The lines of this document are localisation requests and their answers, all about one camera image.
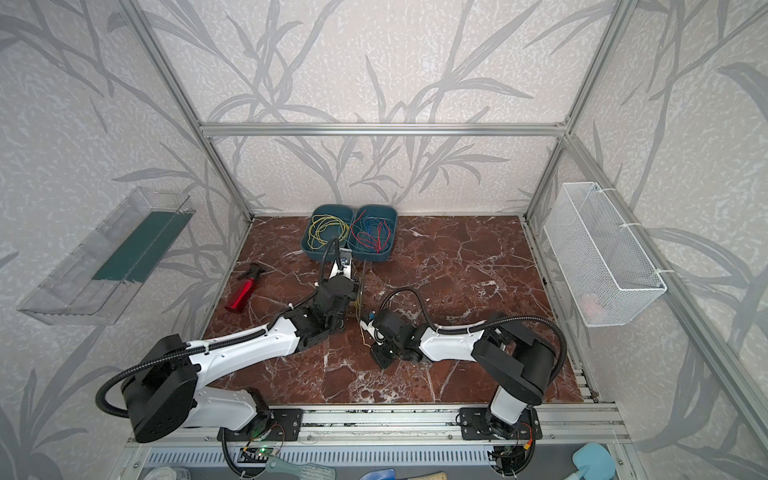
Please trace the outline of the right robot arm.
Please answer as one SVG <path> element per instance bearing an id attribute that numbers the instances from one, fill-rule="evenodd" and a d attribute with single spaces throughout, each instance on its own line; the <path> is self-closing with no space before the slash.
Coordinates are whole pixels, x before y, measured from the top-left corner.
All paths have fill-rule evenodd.
<path id="1" fill-rule="evenodd" d="M 414 326 L 388 308 L 397 294 L 416 297 L 425 322 Z M 497 382 L 497 390 L 483 417 L 475 424 L 478 435 L 518 439 L 525 424 L 529 444 L 538 438 L 534 408 L 543 403 L 549 386 L 567 359 L 567 340 L 559 326 L 546 318 L 502 312 L 463 326 L 438 325 L 427 313 L 423 297 L 413 287 L 393 290 L 379 309 L 359 322 L 370 337 L 371 355 L 381 369 L 395 360 L 432 363 L 474 362 Z"/>

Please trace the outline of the teal bin with yellow cables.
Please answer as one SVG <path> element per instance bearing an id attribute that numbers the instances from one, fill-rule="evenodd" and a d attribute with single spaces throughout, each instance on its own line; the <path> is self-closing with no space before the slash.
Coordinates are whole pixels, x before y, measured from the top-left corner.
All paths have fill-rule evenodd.
<path id="1" fill-rule="evenodd" d="M 343 204 L 324 204 L 317 207 L 309 218 L 302 236 L 301 250 L 314 261 L 320 261 L 327 244 L 335 238 L 345 248 L 351 233 L 355 211 Z"/>

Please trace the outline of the teal bin with red cables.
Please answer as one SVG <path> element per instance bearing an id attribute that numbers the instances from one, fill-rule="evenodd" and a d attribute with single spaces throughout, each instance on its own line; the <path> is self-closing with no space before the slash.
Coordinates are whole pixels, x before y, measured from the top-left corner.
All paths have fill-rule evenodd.
<path id="1" fill-rule="evenodd" d="M 351 223 L 348 248 L 352 257 L 359 261 L 387 261 L 394 247 L 397 220 L 398 213 L 391 206 L 362 206 Z"/>

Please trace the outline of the dark grey foam spool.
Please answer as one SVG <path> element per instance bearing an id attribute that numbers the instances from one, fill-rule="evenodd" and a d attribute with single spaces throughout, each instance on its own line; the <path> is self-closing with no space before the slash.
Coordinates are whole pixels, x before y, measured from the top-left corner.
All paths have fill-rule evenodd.
<path id="1" fill-rule="evenodd" d="M 355 321 L 357 323 L 359 323 L 362 318 L 366 272 L 367 272 L 367 262 L 364 261 L 362 264 L 362 267 L 359 269 L 359 272 L 357 273 L 357 279 L 358 279 L 359 285 L 358 285 L 358 291 L 356 294 L 356 299 L 354 302 Z"/>

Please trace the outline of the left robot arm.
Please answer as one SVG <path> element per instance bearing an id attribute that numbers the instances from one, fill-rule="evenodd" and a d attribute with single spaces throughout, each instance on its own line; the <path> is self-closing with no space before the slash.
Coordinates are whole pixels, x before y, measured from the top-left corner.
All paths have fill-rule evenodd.
<path id="1" fill-rule="evenodd" d="M 213 382 L 323 342 L 340 331 L 359 288 L 357 279 L 338 274 L 268 324 L 193 342 L 166 336 L 139 364 L 107 380 L 95 404 L 108 415 L 129 419 L 139 443 L 181 428 L 244 431 L 268 417 L 268 407 L 256 393 L 218 389 Z"/>

